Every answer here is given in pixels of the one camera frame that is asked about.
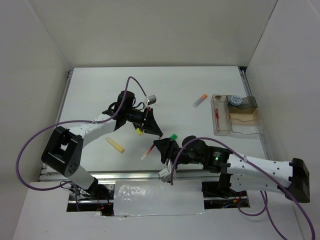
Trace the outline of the pale yellow highlighter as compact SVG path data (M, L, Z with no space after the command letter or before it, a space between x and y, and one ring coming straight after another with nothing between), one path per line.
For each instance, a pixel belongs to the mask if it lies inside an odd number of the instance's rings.
M110 137L106 137L105 140L107 141L108 144L110 144L118 152L120 152L120 153L124 153L125 152L125 149L120 144L118 144L113 139L111 139Z

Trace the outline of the orange-capped grey marker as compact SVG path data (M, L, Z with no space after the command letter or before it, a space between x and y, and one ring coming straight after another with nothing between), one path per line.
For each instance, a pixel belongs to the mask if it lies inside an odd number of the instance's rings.
M193 106L194 108L197 108L207 97L208 97L207 94L203 94L199 99L197 99L197 100L192 104L192 106Z

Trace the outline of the red gel pen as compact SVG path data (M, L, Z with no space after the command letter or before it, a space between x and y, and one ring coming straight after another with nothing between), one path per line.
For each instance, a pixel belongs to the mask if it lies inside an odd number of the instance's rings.
M220 125L219 125L219 110L218 110L218 108L215 109L214 113L215 113L216 129L219 132Z

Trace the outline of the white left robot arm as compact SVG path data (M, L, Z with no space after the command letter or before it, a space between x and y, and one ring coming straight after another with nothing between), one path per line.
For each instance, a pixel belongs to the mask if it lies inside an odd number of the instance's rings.
M106 188L81 166L83 148L99 137L118 130L126 122L131 122L146 134L163 134L156 123L153 109L146 107L138 110L134 107L134 100L133 92L122 91L117 101L94 121L71 128L56 127L42 153L42 162L76 184L88 200L105 192Z

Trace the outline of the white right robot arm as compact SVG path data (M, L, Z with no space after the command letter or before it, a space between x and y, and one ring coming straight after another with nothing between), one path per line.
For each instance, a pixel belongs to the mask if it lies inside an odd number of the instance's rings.
M206 142L209 137L186 137L182 146L171 138L155 140L160 161L167 170L160 173L163 182L172 183L178 165L198 164L219 174L218 190L223 196L233 192L266 191L284 195L298 203L310 202L310 172L302 159L274 161L240 154L219 140L218 146Z

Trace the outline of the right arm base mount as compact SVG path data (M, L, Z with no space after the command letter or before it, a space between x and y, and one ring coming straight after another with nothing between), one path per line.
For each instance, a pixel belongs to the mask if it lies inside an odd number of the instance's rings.
M250 207L246 191L236 192L230 188L220 188L218 180L202 181L201 186L205 210Z

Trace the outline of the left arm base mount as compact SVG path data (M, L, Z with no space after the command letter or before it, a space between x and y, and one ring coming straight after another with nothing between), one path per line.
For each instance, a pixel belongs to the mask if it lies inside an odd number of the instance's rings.
M60 182L69 192L67 212L100 212L102 216L114 215L115 184L98 184L93 190L84 190L70 181Z

